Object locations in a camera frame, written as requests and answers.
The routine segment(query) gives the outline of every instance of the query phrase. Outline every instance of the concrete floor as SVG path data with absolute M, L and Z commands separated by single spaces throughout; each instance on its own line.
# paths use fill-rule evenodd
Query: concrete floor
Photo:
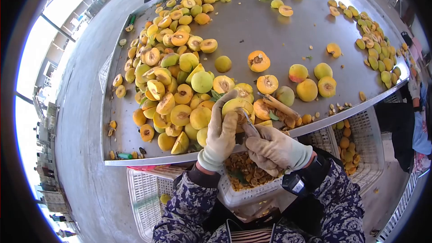
M 77 41 L 58 94 L 57 170 L 84 242 L 142 241 L 132 214 L 126 168 L 104 166 L 101 161 L 98 72 L 112 52 L 124 19 L 143 2 L 111 0 L 100 10 Z M 386 224 L 406 180 L 397 163 L 387 164 L 384 175 L 364 197 L 366 235 Z

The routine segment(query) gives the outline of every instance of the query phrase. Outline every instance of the wooden knife handle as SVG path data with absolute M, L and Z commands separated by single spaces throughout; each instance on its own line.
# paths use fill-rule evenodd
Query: wooden knife handle
M 287 105 L 284 105 L 282 102 L 278 101 L 277 99 L 273 98 L 271 95 L 266 94 L 265 98 L 263 98 L 264 102 L 268 105 L 278 109 L 279 111 L 283 112 L 287 116 L 291 117 L 294 120 L 298 120 L 300 118 L 300 114 L 293 109 L 289 108 Z

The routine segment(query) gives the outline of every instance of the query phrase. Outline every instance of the glove cuff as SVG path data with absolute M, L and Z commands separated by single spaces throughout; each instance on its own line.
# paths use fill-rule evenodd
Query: glove cuff
M 296 171 L 302 169 L 306 164 L 308 164 L 312 156 L 313 148 L 311 145 L 304 145 L 294 140 L 292 143 L 292 151 L 301 152 L 300 158 L 297 160 L 295 165 L 293 167 L 289 167 L 291 170 Z
M 198 163 L 206 170 L 217 172 L 222 169 L 223 163 L 213 160 L 210 154 L 206 152 L 206 149 L 202 149 L 198 153 Z

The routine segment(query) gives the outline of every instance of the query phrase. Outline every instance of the wristwatch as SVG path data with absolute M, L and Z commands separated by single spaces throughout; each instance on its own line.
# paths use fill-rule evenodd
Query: wristwatch
M 329 168 L 330 162 L 317 154 L 307 168 L 284 175 L 282 187 L 292 194 L 305 197 L 321 186 Z

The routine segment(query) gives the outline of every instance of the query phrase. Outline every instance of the white cotton glove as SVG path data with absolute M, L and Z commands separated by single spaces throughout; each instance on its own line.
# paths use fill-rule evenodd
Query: white cotton glove
M 223 105 L 237 97 L 237 90 L 231 90 L 213 105 L 212 118 L 207 132 L 207 145 L 198 154 L 198 163 L 208 171 L 219 171 L 223 162 L 234 150 L 237 113 L 228 112 L 222 122 Z
M 408 91 L 412 99 L 420 98 L 420 83 L 412 76 L 409 76 Z
M 312 156 L 312 146 L 304 145 L 283 134 L 273 127 L 255 125 L 262 138 L 249 137 L 246 147 L 254 154 L 264 157 L 283 169 L 300 170 Z M 254 154 L 249 153 L 251 160 Z M 258 167 L 264 170 L 274 169 L 274 165 L 266 159 L 259 158 Z

